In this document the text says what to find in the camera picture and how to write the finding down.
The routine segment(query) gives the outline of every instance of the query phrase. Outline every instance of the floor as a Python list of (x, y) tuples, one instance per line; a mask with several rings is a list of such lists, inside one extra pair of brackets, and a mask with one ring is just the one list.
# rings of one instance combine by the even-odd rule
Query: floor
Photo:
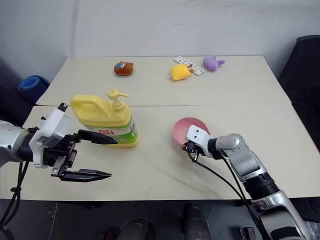
[[(1, 216), (8, 203), (9, 200), (0, 200)], [(239, 240), (239, 227), (254, 226), (247, 209), (236, 206), (234, 201), (57, 203), (22, 200), (8, 228), (16, 240), (97, 240), (99, 232), (110, 227), (123, 228), (131, 220), (144, 218), (155, 226), (157, 240), (184, 240), (181, 220), (185, 203), (198, 206), (206, 216), (212, 239)], [(262, 239), (257, 231), (256, 239)]]

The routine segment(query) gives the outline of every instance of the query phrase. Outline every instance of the bottle label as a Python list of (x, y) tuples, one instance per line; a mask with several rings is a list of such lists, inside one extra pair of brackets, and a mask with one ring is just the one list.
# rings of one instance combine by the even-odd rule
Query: bottle label
[(118, 144), (131, 144), (137, 140), (138, 132), (135, 121), (130, 118), (130, 121), (125, 126), (103, 127), (103, 126), (88, 126), (84, 125), (88, 130), (100, 134), (107, 135), (115, 139)]

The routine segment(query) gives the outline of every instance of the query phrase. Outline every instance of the blue yoga mat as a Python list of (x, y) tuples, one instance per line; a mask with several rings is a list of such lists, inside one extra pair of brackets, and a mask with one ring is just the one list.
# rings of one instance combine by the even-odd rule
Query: blue yoga mat
[(33, 75), (23, 80), (19, 86), (19, 92), (33, 105), (44, 94), (50, 83), (42, 76)]

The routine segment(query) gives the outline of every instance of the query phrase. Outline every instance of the yellow toy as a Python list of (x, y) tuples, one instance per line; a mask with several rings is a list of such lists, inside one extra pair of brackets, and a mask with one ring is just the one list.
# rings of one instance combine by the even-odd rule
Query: yellow toy
[(107, 101), (95, 95), (75, 95), (71, 99), (74, 115), (90, 131), (107, 135), (118, 144), (112, 147), (133, 147), (138, 142), (138, 132), (131, 109), (118, 99), (119, 96), (129, 97), (117, 89), (107, 92)]
[(191, 68), (192, 64), (189, 66), (185, 64), (178, 64), (171, 68), (171, 76), (174, 81), (182, 80), (190, 76), (190, 73), (193, 73), (194, 71), (188, 68)]

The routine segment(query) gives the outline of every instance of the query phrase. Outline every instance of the white table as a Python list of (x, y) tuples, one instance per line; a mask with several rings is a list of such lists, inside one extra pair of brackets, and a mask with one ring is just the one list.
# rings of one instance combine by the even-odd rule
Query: white table
[[(202, 67), (203, 56), (186, 59)], [(216, 72), (192, 74), (180, 81), (169, 78), (177, 64), (174, 57), (77, 57), (68, 58), (38, 105), (69, 103), (76, 94), (107, 98), (108, 89), (129, 94), (130, 106), (216, 106), (222, 102), (242, 107), (243, 101), (274, 108), (290, 103), (262, 56), (218, 56), (225, 60)], [(114, 74), (116, 63), (131, 62), (130, 76)]]
[[(35, 106), (25, 128), (39, 126), (40, 117), (53, 106)], [(31, 164), (21, 198), (51, 201), (126, 201), (237, 199), (215, 175), (195, 165), (172, 139), (174, 123), (195, 117), (206, 123), (211, 134), (241, 134), (262, 160), (277, 185), (288, 197), (320, 196), (320, 155), (294, 109), (287, 101), (262, 104), (250, 97), (237, 103), (220, 101), (216, 106), (137, 106), (133, 118), (140, 133), (132, 148), (110, 148), (82, 141), (73, 169), (87, 168), (112, 173), (112, 177), (89, 183), (62, 182), (50, 176), (51, 167)], [(74, 119), (70, 133), (84, 128)], [(200, 161), (234, 183), (223, 161), (202, 157)], [(18, 164), (0, 169), (0, 198), (11, 198), (17, 182)]]

